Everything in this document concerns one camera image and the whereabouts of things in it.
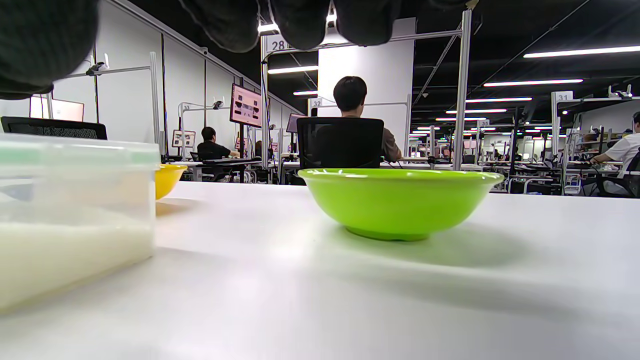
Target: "container lid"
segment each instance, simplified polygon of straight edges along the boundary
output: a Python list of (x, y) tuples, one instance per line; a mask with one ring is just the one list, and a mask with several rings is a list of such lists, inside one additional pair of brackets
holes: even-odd
[(0, 134), (0, 168), (155, 170), (159, 164), (154, 143)]

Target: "ceiling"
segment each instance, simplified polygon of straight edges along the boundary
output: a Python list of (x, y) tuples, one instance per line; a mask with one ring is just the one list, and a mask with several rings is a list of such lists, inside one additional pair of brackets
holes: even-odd
[[(246, 54), (234, 54), (220, 49), (193, 23), (178, 0), (131, 1), (194, 43), (208, 47), (213, 55), (259, 82), (259, 47)], [(262, 16), (268, 19), (268, 7), (264, 4), (261, 7)], [(573, 90), (576, 97), (591, 94), (595, 97), (606, 97), (609, 85), (617, 85), (617, 89), (621, 90), (623, 87), (626, 88), (627, 84), (633, 84), (635, 88), (640, 89), (640, 53), (543, 59), (522, 57), (524, 53), (640, 45), (640, 22), (637, 21), (639, 16), (640, 1), (480, 0), (474, 10), (468, 98), (533, 97), (536, 104), (532, 120), (549, 123), (550, 93), (553, 91)], [(428, 6), (425, 0), (404, 0), (401, 17), (415, 17), (417, 32), (425, 33), (455, 29), (460, 23), (461, 13), (436, 10)], [(427, 86), (425, 92), (428, 95), (418, 99), (418, 93), (448, 41), (446, 38), (416, 41), (412, 127), (434, 124), (435, 118), (444, 117), (446, 110), (455, 107), (459, 40), (456, 40)], [(295, 67), (298, 65), (297, 61), (302, 65), (317, 65), (317, 53), (299, 53), (295, 54), (295, 58), (289, 54), (272, 56), (270, 66)], [(584, 79), (584, 82), (552, 86), (482, 86), (487, 81), (541, 79)], [(316, 90), (314, 83), (317, 83), (316, 72), (308, 73), (308, 77), (304, 73), (282, 74), (270, 79), (269, 89), (306, 113), (306, 98), (293, 96), (292, 93)], [(492, 124), (507, 124), (511, 123), (516, 107), (524, 105), (524, 102), (502, 102), (470, 104), (468, 108), (507, 108), (507, 113), (487, 116)], [(571, 110), (563, 116), (563, 126), (571, 125)], [(452, 123), (437, 122), (437, 125), (446, 129), (446, 126), (452, 126)]]

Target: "sign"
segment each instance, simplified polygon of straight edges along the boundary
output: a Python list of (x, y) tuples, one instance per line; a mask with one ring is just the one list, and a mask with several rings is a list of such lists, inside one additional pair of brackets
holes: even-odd
[[(195, 131), (184, 132), (184, 147), (193, 148), (196, 140)], [(182, 147), (182, 132), (180, 130), (173, 130), (173, 140), (171, 141), (172, 147)]]
[(284, 37), (280, 34), (268, 35), (267, 36), (267, 54), (271, 54), (274, 51), (278, 50), (288, 50), (294, 49), (291, 44), (289, 44)]
[[(246, 138), (244, 138), (244, 148), (249, 148)], [(236, 138), (236, 150), (240, 150), (240, 138)]]
[(554, 92), (554, 99), (556, 102), (573, 100), (572, 91), (558, 91)]
[(318, 97), (316, 99), (309, 99), (309, 108), (310, 109), (315, 109), (315, 108), (319, 108), (320, 106), (322, 106), (322, 97)]

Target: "white shirt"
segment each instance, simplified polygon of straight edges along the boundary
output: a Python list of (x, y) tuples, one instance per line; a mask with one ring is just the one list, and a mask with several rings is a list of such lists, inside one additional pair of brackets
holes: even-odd
[(613, 147), (605, 154), (615, 161), (622, 161), (622, 171), (618, 174), (618, 177), (624, 177), (629, 163), (635, 158), (640, 147), (640, 133), (631, 134), (625, 136), (622, 140), (618, 141)]

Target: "brown shirt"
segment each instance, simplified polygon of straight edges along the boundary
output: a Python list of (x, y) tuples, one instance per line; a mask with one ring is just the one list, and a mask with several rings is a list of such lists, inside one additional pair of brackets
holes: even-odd
[(385, 160), (391, 163), (402, 158), (402, 151), (396, 145), (396, 138), (386, 127), (382, 132), (382, 151), (385, 155)]

